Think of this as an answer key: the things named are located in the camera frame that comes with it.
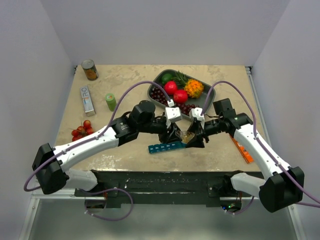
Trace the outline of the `clear pill bottle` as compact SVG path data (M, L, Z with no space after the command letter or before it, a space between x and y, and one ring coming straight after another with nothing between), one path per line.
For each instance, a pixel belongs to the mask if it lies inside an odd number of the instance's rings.
M180 139L183 144L188 144L195 136L195 133L190 131L177 130L175 135Z

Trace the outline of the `teal weekly pill organizer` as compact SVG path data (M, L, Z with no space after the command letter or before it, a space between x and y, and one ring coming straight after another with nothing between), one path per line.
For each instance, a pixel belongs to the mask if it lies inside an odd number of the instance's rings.
M171 142L171 143L160 143L148 146L149 154L156 154L161 152L173 151L177 149L184 149L186 144L180 141Z

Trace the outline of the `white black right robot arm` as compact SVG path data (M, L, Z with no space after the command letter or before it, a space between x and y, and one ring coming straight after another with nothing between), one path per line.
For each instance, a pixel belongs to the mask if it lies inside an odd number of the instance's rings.
M226 173L219 192L230 197L238 192L257 197L270 213L300 202L305 179L302 169L291 167L279 157L260 137L249 116L236 113L228 98L214 102L213 106L218 118L210 121L205 121L200 107L190 110L192 124L188 131L194 136L186 147L204 148L209 136L227 133L244 147L263 175L258 178L241 170Z

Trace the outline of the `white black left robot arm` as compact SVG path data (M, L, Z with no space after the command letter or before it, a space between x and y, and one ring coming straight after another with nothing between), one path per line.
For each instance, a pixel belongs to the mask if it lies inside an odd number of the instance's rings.
M156 117L155 105L143 100L109 126L86 137L56 147L43 144L32 164L39 188L45 195L69 187L99 196L104 184L91 170L76 170L74 165L102 151L129 143L137 139L139 133L157 134L159 141L167 144L177 129L175 122L180 119L178 107L166 107L163 115Z

